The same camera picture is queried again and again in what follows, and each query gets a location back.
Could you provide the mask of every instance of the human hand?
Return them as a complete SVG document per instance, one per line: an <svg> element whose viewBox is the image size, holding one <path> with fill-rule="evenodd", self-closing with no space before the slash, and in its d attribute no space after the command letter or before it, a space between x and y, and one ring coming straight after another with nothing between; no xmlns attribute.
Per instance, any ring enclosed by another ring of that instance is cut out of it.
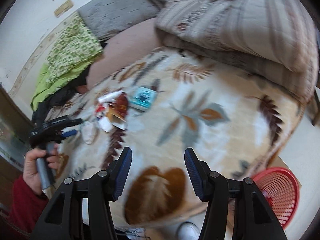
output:
<svg viewBox="0 0 320 240"><path fill-rule="evenodd" d="M54 149L51 152L51 156L46 160L48 162L49 168L58 169L59 167L59 157L58 157L58 144L54 145ZM41 195L41 181L40 176L37 171L36 159L42 158L46 155L46 150L40 150L39 148L34 148L28 151L26 158L24 160L24 168L22 178L25 183L32 189L36 195Z"/></svg>

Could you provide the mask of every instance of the black device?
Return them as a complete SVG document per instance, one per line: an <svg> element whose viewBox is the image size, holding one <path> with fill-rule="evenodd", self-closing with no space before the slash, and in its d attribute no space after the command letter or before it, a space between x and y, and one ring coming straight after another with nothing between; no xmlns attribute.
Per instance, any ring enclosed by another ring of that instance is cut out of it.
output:
<svg viewBox="0 0 320 240"><path fill-rule="evenodd" d="M62 134L61 130L66 127L72 127L82 123L82 119L70 119L67 115L44 122L41 127L34 128L29 133L29 143L32 148L39 147L47 150L47 154L53 150L54 143L61 143L66 137L74 135ZM48 163L44 158L36 160L37 170L40 175L42 190L49 189L55 182L53 172L48 167ZM48 190L46 195L51 196L51 191Z"/></svg>
<svg viewBox="0 0 320 240"><path fill-rule="evenodd" d="M230 198L236 200L233 240L287 240L252 179L226 179L199 161L192 148L186 149L184 158L196 195L209 202L199 240L224 240ZM106 171L80 181L65 179L42 212L30 240L117 240L108 202L122 194L131 161L131 149L125 147ZM88 198L90 234L86 236L82 198Z"/></svg>

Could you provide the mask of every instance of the red plastic basket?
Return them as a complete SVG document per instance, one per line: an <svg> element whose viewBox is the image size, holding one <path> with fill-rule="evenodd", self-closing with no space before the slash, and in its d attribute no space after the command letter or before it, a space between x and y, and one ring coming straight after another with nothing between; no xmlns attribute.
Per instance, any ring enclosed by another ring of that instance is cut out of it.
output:
<svg viewBox="0 0 320 240"><path fill-rule="evenodd" d="M295 176L285 168L274 167L258 173L252 179L285 229L299 202L299 186Z"/></svg>

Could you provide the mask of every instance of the white wall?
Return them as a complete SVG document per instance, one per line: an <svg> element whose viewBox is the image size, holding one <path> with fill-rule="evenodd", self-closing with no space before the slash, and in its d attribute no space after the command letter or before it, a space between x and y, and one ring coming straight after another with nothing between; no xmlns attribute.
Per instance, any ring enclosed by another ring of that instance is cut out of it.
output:
<svg viewBox="0 0 320 240"><path fill-rule="evenodd" d="M43 38L91 0L72 0L73 8L56 18L54 11L66 1L17 0L9 10L0 25L0 82L7 92Z"/></svg>

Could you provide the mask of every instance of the floor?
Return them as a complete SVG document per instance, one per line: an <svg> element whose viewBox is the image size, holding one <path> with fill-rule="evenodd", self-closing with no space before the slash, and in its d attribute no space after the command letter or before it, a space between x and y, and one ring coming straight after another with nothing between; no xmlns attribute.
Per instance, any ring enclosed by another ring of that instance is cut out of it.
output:
<svg viewBox="0 0 320 240"><path fill-rule="evenodd" d="M316 111L316 103L311 102L301 123L288 144L280 153L281 159L302 184L300 201L293 220L285 229L288 240L298 240L310 225L320 207L320 124L313 126L311 118ZM205 213L188 221L202 227ZM146 235L152 240L174 240L179 224L160 229L147 229ZM227 229L225 240L231 240L232 232Z"/></svg>

